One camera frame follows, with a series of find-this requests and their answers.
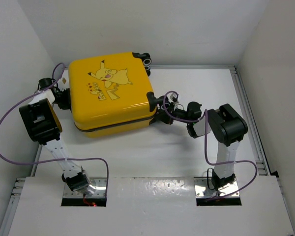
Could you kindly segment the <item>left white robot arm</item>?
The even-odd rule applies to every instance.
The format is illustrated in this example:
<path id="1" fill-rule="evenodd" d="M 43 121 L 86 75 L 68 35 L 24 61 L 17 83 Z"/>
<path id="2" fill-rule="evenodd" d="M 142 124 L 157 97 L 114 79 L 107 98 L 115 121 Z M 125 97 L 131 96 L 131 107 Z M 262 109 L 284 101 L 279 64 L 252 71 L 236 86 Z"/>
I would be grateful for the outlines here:
<path id="1" fill-rule="evenodd" d="M 57 161 L 62 170 L 62 181 L 71 191 L 79 192 L 85 196 L 95 193 L 96 187 L 91 184 L 83 167 L 72 160 L 69 151 L 61 139 L 62 126 L 53 109 L 53 104 L 58 104 L 61 91 L 53 86 L 52 78 L 43 78 L 38 82 L 39 95 L 19 108 L 19 112 L 29 137 L 43 145 Z"/>

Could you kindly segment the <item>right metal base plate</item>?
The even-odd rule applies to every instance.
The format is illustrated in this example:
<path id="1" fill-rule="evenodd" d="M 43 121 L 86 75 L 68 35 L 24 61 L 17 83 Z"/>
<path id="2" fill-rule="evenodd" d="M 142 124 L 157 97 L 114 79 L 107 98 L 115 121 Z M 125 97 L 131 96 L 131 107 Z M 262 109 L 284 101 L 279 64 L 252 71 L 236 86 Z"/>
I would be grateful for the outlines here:
<path id="1" fill-rule="evenodd" d="M 198 199 L 208 199 L 213 197 L 225 197 L 225 195 L 234 192 L 232 195 L 227 196 L 226 198 L 239 198 L 239 187 L 236 179 L 232 183 L 227 183 L 226 185 L 219 187 L 218 190 L 215 190 L 211 177 L 196 177 L 194 178 L 195 185 L 195 195 Z"/>

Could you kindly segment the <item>yellow suitcase with dark lining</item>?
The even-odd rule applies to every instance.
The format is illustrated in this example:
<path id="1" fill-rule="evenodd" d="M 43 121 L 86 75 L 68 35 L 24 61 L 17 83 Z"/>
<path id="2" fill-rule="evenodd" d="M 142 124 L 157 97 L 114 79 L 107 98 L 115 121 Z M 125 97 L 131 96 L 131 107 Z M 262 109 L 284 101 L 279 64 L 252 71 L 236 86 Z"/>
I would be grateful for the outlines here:
<path id="1" fill-rule="evenodd" d="M 148 126 L 158 111 L 149 80 L 149 53 L 119 53 L 72 61 L 68 67 L 73 121 L 90 137 Z"/>

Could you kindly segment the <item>metal base plate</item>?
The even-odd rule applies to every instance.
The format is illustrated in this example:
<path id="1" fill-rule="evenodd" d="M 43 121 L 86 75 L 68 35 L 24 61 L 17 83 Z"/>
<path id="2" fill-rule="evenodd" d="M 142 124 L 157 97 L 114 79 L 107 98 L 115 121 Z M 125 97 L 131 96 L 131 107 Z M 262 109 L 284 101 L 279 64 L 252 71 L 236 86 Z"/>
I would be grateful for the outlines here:
<path id="1" fill-rule="evenodd" d="M 88 194 L 86 195 L 87 198 L 102 198 L 105 197 L 105 191 L 106 191 L 106 178 L 90 178 L 90 184 L 92 185 L 92 195 Z M 71 191 L 70 188 L 67 186 L 67 184 L 64 185 L 63 190 L 63 198 L 82 198 L 83 194 L 77 191 Z"/>
<path id="2" fill-rule="evenodd" d="M 219 187 L 218 190 L 215 190 L 211 177 L 196 177 L 194 178 L 195 185 L 195 195 L 198 199 L 208 199 L 213 197 L 225 197 L 225 195 L 234 192 L 232 195 L 227 196 L 226 198 L 239 198 L 239 187 L 236 179 L 232 183 L 227 183 L 226 185 Z"/>

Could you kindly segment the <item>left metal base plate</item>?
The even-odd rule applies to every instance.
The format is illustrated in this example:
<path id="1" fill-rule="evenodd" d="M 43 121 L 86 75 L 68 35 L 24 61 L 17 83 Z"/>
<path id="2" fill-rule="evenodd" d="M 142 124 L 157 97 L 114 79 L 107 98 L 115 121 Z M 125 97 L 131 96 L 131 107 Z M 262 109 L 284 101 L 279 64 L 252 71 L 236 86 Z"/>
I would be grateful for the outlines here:
<path id="1" fill-rule="evenodd" d="M 92 185 L 92 195 L 88 194 L 86 195 L 87 198 L 102 198 L 105 197 L 105 191 L 106 191 L 106 178 L 90 178 L 90 184 Z M 82 198 L 83 194 L 77 191 L 71 191 L 70 188 L 67 186 L 67 184 L 64 185 L 63 190 L 63 198 Z"/>

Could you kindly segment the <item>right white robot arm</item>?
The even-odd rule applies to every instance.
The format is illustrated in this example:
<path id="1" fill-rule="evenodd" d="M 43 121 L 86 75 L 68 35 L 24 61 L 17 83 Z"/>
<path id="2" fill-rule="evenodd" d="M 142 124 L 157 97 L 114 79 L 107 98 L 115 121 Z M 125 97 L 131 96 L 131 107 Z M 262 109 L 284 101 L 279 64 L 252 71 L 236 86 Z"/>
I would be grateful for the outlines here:
<path id="1" fill-rule="evenodd" d="M 224 104 L 218 110 L 208 110 L 204 118 L 201 118 L 202 105 L 198 102 L 188 103 L 186 110 L 176 108 L 175 105 L 174 102 L 163 102 L 161 98 L 157 98 L 152 106 L 159 108 L 152 121 L 169 125 L 174 120 L 186 123 L 188 134 L 194 139 L 211 131 L 218 141 L 217 164 L 214 165 L 211 177 L 213 189 L 218 190 L 228 183 L 233 183 L 236 150 L 248 131 L 245 120 L 230 104 Z"/>

